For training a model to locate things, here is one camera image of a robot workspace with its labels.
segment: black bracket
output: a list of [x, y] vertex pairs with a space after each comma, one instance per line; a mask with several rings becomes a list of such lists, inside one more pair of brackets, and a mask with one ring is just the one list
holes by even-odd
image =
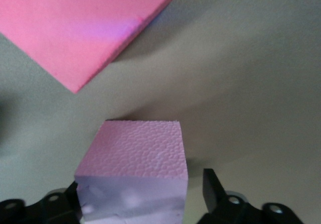
[[285, 205], [266, 203], [259, 210], [236, 195], [228, 195], [213, 169], [204, 169], [203, 196], [209, 213], [198, 224], [303, 224]]
[[[203, 196], [209, 213], [198, 224], [303, 224], [285, 205], [266, 203], [259, 210], [228, 195], [212, 169], [204, 169]], [[75, 182], [27, 207], [21, 199], [0, 202], [0, 224], [79, 224], [81, 217]]]
[[63, 193], [51, 193], [30, 206], [21, 199], [2, 201], [0, 224], [79, 224], [82, 214], [76, 189], [73, 182]]

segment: pink foam sheet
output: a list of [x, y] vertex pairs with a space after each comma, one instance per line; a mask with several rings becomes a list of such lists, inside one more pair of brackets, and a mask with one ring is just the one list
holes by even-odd
[[73, 93], [171, 0], [0, 0], [0, 32]]
[[106, 121], [75, 180], [87, 224], [182, 223], [188, 173], [179, 122]]

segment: bolt head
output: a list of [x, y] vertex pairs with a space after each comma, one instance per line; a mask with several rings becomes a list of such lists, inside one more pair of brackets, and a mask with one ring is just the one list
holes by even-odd
[[8, 205], [5, 206], [5, 209], [11, 209], [11, 208], [15, 207], [16, 205], [17, 205], [17, 203], [14, 203], [14, 202], [9, 203]]
[[278, 214], [282, 214], [283, 211], [280, 207], [278, 207], [277, 205], [271, 205], [270, 206], [271, 211], [278, 213]]
[[236, 205], [238, 205], [240, 203], [240, 200], [234, 196], [231, 196], [229, 198], [229, 201], [232, 202], [233, 204], [236, 204]]

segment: gray background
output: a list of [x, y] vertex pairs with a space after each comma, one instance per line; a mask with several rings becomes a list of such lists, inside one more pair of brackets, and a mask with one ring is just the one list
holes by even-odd
[[67, 187], [105, 119], [179, 120], [185, 223], [202, 168], [321, 219], [320, 0], [174, 0], [77, 95], [0, 36], [0, 200]]

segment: metal screw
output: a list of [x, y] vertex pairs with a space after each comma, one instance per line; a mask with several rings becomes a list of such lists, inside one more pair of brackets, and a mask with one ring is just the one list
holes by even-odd
[[271, 205], [270, 206], [271, 211], [278, 213], [278, 214], [282, 214], [283, 211], [280, 207], [278, 207], [277, 205]]
[[58, 200], [59, 196], [58, 195], [53, 195], [53, 196], [50, 196], [49, 197], [49, 201], [55, 201], [55, 200]]
[[10, 203], [5, 206], [5, 209], [11, 209], [11, 208], [15, 207], [16, 205], [17, 205], [17, 203]]
[[233, 197], [233, 196], [231, 196], [229, 198], [229, 201], [232, 202], [233, 204], [236, 204], [236, 205], [238, 205], [240, 203], [240, 200], [236, 197]]

